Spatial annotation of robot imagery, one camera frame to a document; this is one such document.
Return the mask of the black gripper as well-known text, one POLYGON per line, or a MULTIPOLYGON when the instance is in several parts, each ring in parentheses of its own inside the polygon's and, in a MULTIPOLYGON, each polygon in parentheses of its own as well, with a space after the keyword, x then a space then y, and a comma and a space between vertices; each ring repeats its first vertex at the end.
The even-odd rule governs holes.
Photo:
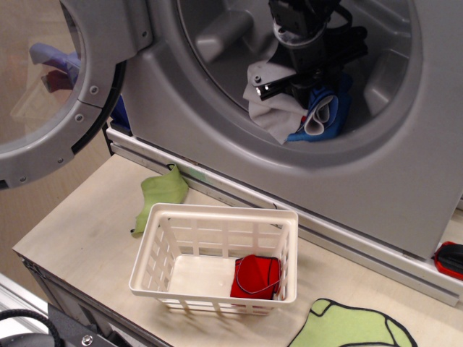
POLYGON ((274 34, 276 52, 252 84, 261 100, 284 93, 304 109, 308 109, 311 88, 335 86, 344 66, 368 53, 368 31, 362 26, 323 27, 314 37, 304 38, 276 25, 274 34))

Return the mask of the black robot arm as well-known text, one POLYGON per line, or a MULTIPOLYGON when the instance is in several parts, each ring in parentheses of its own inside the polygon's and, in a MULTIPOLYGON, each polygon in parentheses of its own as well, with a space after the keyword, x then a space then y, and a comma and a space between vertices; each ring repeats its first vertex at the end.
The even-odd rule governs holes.
POLYGON ((337 91, 346 64, 365 56, 368 31, 354 26, 340 1, 269 1, 273 34, 272 57, 251 74, 262 101, 287 94, 304 108, 315 87, 337 91))

